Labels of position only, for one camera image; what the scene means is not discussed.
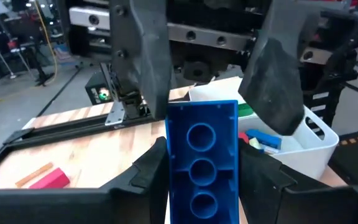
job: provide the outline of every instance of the green light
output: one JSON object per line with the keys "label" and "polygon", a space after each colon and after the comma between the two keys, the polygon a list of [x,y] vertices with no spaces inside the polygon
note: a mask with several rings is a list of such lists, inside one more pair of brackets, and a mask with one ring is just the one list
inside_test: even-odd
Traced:
{"label": "green light", "polygon": [[105,94],[105,93],[100,93],[99,94],[99,99],[100,100],[107,100],[107,98],[108,98],[107,94]]}

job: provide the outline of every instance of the lego brick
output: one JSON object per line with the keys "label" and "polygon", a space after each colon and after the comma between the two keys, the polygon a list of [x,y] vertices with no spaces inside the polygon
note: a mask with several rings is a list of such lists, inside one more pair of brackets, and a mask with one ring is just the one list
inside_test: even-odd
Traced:
{"label": "lego brick", "polygon": [[247,144],[249,143],[248,135],[246,135],[245,133],[239,133],[239,138],[244,140],[244,142],[246,142]]}
{"label": "lego brick", "polygon": [[51,169],[53,167],[53,164],[51,162],[43,165],[42,167],[40,167],[39,169],[37,169],[36,171],[32,172],[31,174],[23,177],[23,179],[19,180],[16,182],[16,186],[18,188],[23,187],[23,185],[25,185],[26,183],[28,183],[28,181],[38,177],[39,175],[41,175],[42,173],[46,172],[47,170]]}
{"label": "lego brick", "polygon": [[51,173],[31,185],[29,189],[60,189],[70,183],[69,178],[60,169],[56,168]]}
{"label": "lego brick", "polygon": [[262,149],[264,149],[266,154],[274,155],[274,154],[280,153],[279,149],[275,149],[270,146],[264,146],[264,145],[261,145],[261,146],[262,146]]}
{"label": "lego brick", "polygon": [[271,136],[269,134],[262,133],[256,129],[250,129],[246,131],[249,139],[257,138],[258,142],[266,146],[270,146],[276,149],[281,148],[281,139],[276,136]]}
{"label": "lego brick", "polygon": [[254,110],[247,104],[242,103],[239,105],[239,118],[249,116],[254,113]]}
{"label": "lego brick", "polygon": [[172,224],[239,223],[237,101],[170,103]]}
{"label": "lego brick", "polygon": [[252,138],[249,140],[249,145],[256,148],[256,149],[262,149],[262,146],[260,146],[257,138]]}

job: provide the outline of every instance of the white label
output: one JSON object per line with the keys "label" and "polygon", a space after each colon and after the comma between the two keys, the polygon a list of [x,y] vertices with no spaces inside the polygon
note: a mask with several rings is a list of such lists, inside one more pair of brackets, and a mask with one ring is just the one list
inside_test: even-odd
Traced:
{"label": "white label", "polygon": [[313,95],[313,99],[317,100],[317,99],[320,99],[320,98],[327,97],[328,95],[329,95],[329,92],[315,94],[315,95]]}
{"label": "white label", "polygon": [[311,111],[319,111],[319,110],[323,110],[326,108],[326,105],[320,105],[320,106],[314,106],[312,108],[310,108]]}

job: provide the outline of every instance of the metal bracket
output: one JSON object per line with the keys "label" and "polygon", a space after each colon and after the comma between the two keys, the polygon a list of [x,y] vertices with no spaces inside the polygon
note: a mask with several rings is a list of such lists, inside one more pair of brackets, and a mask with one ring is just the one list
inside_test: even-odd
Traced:
{"label": "metal bracket", "polygon": [[15,131],[2,144],[3,145],[10,144],[10,143],[24,137],[26,134],[31,133],[33,130],[34,130],[34,128],[27,128],[27,129]]}
{"label": "metal bracket", "polygon": [[125,110],[122,105],[122,102],[115,101],[112,104],[110,113],[107,115],[106,122],[104,125],[110,126],[115,124],[120,124],[124,120]]}

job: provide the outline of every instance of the metal plate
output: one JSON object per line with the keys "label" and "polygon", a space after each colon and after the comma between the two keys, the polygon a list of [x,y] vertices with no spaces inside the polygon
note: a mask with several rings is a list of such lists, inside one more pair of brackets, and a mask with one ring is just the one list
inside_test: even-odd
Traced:
{"label": "metal plate", "polygon": [[[96,16],[99,20],[98,23],[90,23],[90,16]],[[71,24],[77,26],[110,29],[109,11],[107,9],[72,7],[70,8],[70,21]],[[221,49],[243,50],[247,40],[251,38],[249,35],[232,34],[171,22],[167,23],[167,26],[170,40]]]}
{"label": "metal plate", "polygon": [[124,111],[124,107],[122,106],[122,103],[115,101],[112,104],[111,111],[108,114],[104,125],[110,126],[110,125],[122,123],[124,117],[125,117],[125,111]]}
{"label": "metal plate", "polygon": [[325,65],[332,54],[333,53],[328,50],[307,47],[303,51],[300,61]]}
{"label": "metal plate", "polygon": [[[93,7],[71,7],[69,10],[70,21],[73,25],[95,27],[97,29],[110,29],[109,11]],[[98,18],[97,23],[91,23],[90,17]]]}
{"label": "metal plate", "polygon": [[229,50],[243,50],[251,37],[218,30],[168,23],[169,39]]}

